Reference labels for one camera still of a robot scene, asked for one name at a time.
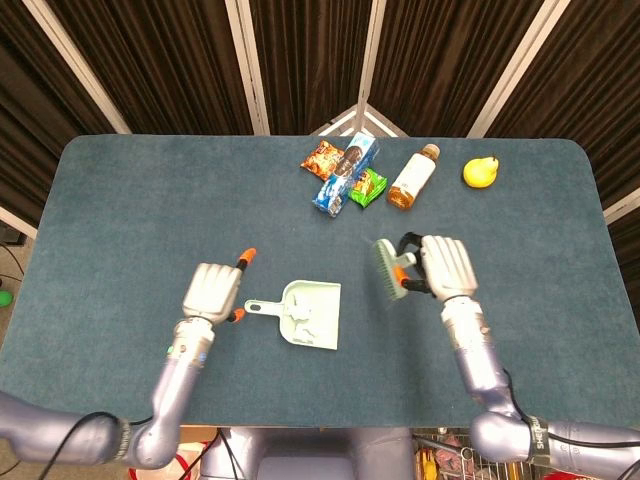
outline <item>juice bottle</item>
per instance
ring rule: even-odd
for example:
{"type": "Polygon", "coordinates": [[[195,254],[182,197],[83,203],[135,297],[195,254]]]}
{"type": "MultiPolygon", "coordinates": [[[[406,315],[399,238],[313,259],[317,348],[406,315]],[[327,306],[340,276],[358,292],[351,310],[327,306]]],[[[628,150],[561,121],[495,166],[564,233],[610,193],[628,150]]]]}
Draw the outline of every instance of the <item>juice bottle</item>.
{"type": "Polygon", "coordinates": [[[402,210],[410,209],[435,170],[439,155],[440,149],[432,143],[414,153],[389,189],[389,203],[402,210]]]}

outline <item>blue carpet table surface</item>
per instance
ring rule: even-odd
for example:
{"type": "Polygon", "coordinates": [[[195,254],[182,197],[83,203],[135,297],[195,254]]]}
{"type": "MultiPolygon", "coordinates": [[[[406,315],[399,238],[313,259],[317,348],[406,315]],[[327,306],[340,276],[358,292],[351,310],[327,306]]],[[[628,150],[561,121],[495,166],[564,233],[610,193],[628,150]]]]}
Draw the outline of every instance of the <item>blue carpet table surface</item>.
{"type": "MultiPolygon", "coordinates": [[[[441,304],[390,304],[371,246],[403,233],[450,235],[469,250],[477,299],[522,408],[548,419],[640,423],[636,331],[589,161],[558,139],[380,139],[393,182],[412,153],[441,148],[410,211],[380,198],[336,219],[299,168],[317,137],[101,135],[71,142],[56,174],[0,353],[0,389],[66,411],[131,419],[149,398],[199,262],[258,256],[238,295],[279,300],[292,280],[342,284],[337,351],[287,343],[247,314],[216,330],[187,423],[468,425],[441,304]],[[461,181],[471,158],[500,158],[496,183],[461,181]]],[[[348,138],[331,139],[346,147],[348,138]]]]}

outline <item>dustpan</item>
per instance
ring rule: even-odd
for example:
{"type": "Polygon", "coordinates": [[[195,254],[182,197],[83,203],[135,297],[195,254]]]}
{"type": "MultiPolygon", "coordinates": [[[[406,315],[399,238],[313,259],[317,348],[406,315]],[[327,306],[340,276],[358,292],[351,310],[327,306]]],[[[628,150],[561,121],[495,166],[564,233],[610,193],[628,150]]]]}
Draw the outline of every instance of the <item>dustpan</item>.
{"type": "Polygon", "coordinates": [[[280,302],[247,300],[248,313],[280,317],[280,334],[305,347],[338,349],[340,284],[294,280],[280,302]]]}

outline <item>bottle label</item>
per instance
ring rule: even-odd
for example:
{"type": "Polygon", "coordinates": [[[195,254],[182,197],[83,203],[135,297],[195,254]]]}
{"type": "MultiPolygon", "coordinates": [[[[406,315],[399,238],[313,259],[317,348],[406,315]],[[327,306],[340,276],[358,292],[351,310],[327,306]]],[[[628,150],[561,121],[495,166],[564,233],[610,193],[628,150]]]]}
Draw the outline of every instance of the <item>bottle label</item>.
{"type": "Polygon", "coordinates": [[[393,182],[393,186],[407,191],[415,198],[420,193],[420,189],[427,183],[435,168],[436,164],[433,160],[416,153],[402,169],[396,181],[393,182]]]}

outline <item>curtain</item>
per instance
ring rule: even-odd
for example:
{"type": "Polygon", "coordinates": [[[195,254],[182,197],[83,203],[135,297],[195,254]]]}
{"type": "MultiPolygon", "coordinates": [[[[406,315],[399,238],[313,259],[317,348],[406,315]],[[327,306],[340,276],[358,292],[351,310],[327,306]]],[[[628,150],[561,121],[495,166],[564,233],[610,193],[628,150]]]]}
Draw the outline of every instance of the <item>curtain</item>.
{"type": "Polygon", "coordinates": [[[272,134],[307,135],[358,101],[371,0],[251,0],[272,134]]]}
{"type": "Polygon", "coordinates": [[[37,226],[64,146],[113,129],[22,2],[0,18],[0,205],[37,226]]]}
{"type": "Polygon", "coordinates": [[[640,330],[640,208],[609,225],[609,233],[640,330]]]}
{"type": "Polygon", "coordinates": [[[541,4],[388,1],[369,103],[408,135],[466,136],[541,4]]]}
{"type": "Polygon", "coordinates": [[[640,2],[571,2],[487,136],[563,137],[604,208],[640,187],[640,2]]]}
{"type": "Polygon", "coordinates": [[[133,133],[253,133],[223,1],[49,4],[133,133]]]}

